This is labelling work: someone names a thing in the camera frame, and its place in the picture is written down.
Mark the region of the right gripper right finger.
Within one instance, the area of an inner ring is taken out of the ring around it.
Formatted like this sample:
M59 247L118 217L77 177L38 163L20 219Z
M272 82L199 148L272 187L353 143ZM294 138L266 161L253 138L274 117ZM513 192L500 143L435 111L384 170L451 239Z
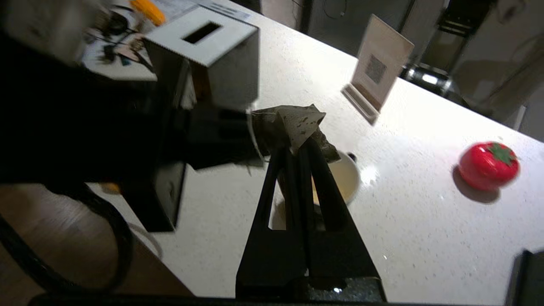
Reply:
M309 138L298 157L307 300L386 300L381 277L317 142Z

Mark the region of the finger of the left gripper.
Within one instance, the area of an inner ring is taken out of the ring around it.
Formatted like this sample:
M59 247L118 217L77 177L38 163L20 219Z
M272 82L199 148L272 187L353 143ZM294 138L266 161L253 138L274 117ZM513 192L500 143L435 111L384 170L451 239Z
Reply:
M189 138L195 141L247 141L250 128L247 113L222 108L190 111Z
M189 148L189 165L195 170L247 163L261 163L251 141L192 143Z

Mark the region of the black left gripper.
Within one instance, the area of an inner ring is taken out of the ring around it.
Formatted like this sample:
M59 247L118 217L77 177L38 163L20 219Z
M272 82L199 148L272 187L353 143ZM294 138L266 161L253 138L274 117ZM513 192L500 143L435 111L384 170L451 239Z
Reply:
M113 81L1 35L1 182L123 181L187 160L158 85Z

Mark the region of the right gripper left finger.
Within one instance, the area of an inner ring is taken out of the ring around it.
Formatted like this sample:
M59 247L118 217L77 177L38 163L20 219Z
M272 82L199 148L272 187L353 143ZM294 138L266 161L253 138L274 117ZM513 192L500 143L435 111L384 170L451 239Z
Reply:
M250 235L236 275L237 298L287 298L307 265L294 157L287 148L270 159ZM286 230L268 227L278 178L284 181Z

